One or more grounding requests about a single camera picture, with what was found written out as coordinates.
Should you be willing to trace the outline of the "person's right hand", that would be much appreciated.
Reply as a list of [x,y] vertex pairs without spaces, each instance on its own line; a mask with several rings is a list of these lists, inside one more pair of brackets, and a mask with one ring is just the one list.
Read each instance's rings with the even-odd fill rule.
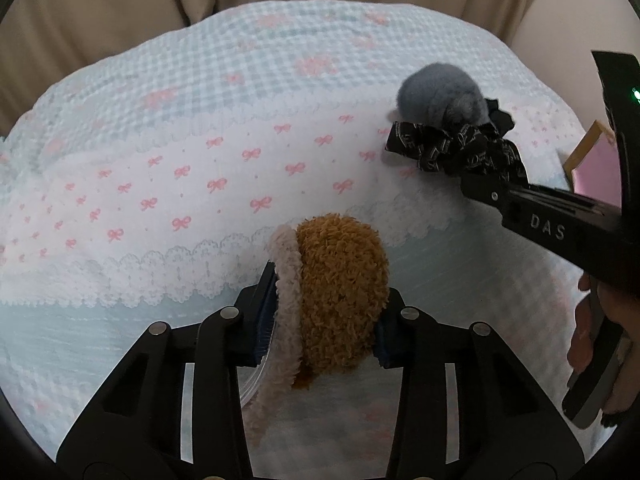
[[[613,427],[623,420],[639,395],[639,299],[602,282],[596,284],[587,273],[580,277],[578,289],[590,294],[594,292],[599,298],[604,314],[611,321],[620,324],[631,340],[630,350],[612,393],[602,408],[602,426]],[[592,315],[587,297],[575,308],[575,322],[567,361],[574,372],[580,374],[589,365],[593,355],[593,343],[590,338]]]

